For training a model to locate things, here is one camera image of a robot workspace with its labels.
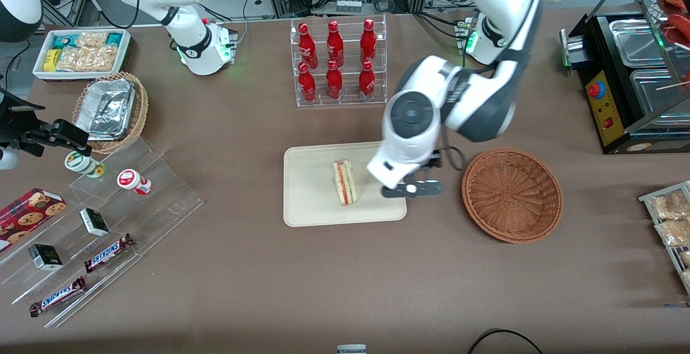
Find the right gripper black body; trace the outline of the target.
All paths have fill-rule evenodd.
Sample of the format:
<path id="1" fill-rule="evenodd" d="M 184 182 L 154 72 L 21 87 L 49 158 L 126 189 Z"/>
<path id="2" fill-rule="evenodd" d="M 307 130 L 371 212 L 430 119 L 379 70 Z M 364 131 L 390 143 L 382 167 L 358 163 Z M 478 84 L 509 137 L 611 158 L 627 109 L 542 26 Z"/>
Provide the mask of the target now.
<path id="1" fill-rule="evenodd" d="M 45 124 L 37 118 L 35 112 L 45 109 L 42 105 L 37 105 L 16 97 L 6 89 L 2 88 L 1 102 L 1 139 L 2 145 L 20 145 L 20 136 L 27 131 L 45 131 L 42 126 Z"/>

